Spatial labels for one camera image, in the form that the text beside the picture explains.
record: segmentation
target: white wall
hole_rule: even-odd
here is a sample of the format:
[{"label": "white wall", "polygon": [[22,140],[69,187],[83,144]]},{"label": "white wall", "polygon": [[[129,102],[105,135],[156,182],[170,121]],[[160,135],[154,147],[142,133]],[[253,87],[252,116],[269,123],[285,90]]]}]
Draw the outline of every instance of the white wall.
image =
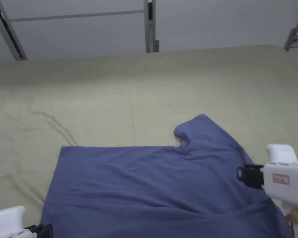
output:
[{"label": "white wall", "polygon": [[142,0],[1,0],[9,19],[144,9]]},{"label": "white wall", "polygon": [[145,53],[144,0],[0,0],[26,57]]},{"label": "white wall", "polygon": [[160,51],[272,44],[284,47],[298,0],[157,0]]}]

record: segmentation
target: red label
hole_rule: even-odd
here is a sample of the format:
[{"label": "red label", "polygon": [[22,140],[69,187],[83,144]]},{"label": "red label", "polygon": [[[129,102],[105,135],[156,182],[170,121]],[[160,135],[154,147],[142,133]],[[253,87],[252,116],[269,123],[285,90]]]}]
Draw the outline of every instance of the red label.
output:
[{"label": "red label", "polygon": [[273,174],[273,182],[274,183],[280,183],[280,184],[289,185],[290,180],[289,180],[289,176],[288,175]]}]

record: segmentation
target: finger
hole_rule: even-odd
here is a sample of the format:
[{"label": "finger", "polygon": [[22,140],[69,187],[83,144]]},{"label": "finger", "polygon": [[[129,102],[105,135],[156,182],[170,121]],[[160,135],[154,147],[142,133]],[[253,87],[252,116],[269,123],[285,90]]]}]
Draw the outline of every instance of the finger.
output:
[{"label": "finger", "polygon": [[286,215],[286,220],[293,224],[298,224],[298,209],[293,209],[290,214]]}]

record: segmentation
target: mattress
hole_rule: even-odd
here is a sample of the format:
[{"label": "mattress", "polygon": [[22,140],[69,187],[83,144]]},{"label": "mattress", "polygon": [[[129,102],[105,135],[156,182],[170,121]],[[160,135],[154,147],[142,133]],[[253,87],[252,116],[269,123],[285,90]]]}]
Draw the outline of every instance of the mattress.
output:
[{"label": "mattress", "polygon": [[0,209],[40,221],[61,146],[178,146],[206,114],[255,163],[298,157],[298,61],[274,46],[0,63]]}]

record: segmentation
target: metal pole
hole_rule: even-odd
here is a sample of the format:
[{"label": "metal pole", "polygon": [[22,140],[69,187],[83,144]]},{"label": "metal pole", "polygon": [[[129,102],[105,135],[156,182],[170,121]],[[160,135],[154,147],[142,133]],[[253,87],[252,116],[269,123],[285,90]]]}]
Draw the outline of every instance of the metal pole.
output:
[{"label": "metal pole", "polygon": [[20,55],[17,52],[16,48],[14,47],[13,42],[9,37],[9,34],[6,28],[4,27],[3,22],[1,21],[1,18],[0,18],[0,32],[15,60],[20,61],[21,60]]},{"label": "metal pole", "polygon": [[21,45],[21,43],[20,43],[20,41],[18,39],[18,36],[16,35],[16,32],[14,31],[14,28],[12,27],[11,21],[10,21],[10,19],[9,19],[9,17],[8,17],[8,15],[7,15],[4,7],[3,7],[3,5],[2,5],[1,0],[0,0],[0,11],[2,12],[2,16],[3,16],[4,20],[7,23],[8,27],[9,27],[9,30],[11,31],[11,34],[12,34],[14,40],[16,41],[16,44],[18,45],[18,48],[19,48],[19,50],[20,50],[20,52],[21,52],[21,54],[23,56],[23,59],[24,60],[28,60],[28,57],[25,54],[24,49],[22,48],[22,45]]},{"label": "metal pole", "polygon": [[145,41],[146,41],[146,53],[150,53],[149,46],[149,6],[148,0],[144,0],[144,15],[145,15]]}]

